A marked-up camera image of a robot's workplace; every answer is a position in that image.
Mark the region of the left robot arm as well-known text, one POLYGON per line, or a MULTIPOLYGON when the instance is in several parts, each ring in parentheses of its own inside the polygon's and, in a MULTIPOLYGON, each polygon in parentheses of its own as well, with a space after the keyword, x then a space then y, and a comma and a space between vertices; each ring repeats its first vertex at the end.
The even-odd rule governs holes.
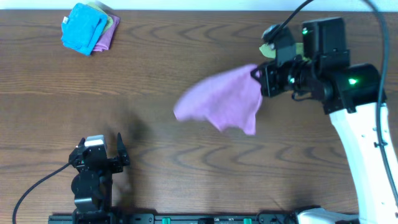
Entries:
POLYGON ((69 156, 78 171, 71 184, 76 210, 73 223, 125 223, 120 209, 112 206, 113 174, 130 165, 129 155, 120 134, 116 138, 118 155, 108 158, 103 135, 82 138, 69 156))

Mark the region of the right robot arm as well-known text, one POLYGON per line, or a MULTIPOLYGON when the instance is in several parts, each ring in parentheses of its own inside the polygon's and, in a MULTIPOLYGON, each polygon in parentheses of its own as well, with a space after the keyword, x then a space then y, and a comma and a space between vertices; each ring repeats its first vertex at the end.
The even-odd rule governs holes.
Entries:
POLYGON ((295 101, 316 100, 335 127, 356 188, 356 215, 321 207, 297 210, 297 223, 396 223, 397 158, 388 126, 385 94, 375 66, 352 65, 340 17, 306 21, 302 25, 303 52, 296 51, 287 27, 271 26, 263 41, 275 59, 251 72, 261 94, 291 91, 295 101))

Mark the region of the purple microfiber cloth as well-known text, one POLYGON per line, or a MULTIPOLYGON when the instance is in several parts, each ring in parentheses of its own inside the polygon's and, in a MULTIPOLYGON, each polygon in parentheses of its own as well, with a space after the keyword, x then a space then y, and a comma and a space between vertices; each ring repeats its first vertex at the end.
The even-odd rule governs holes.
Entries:
POLYGON ((210 76, 189 88, 174 106, 179 121, 208 121, 219 131, 239 128, 256 133, 256 113, 262 104, 260 84, 248 64, 210 76))

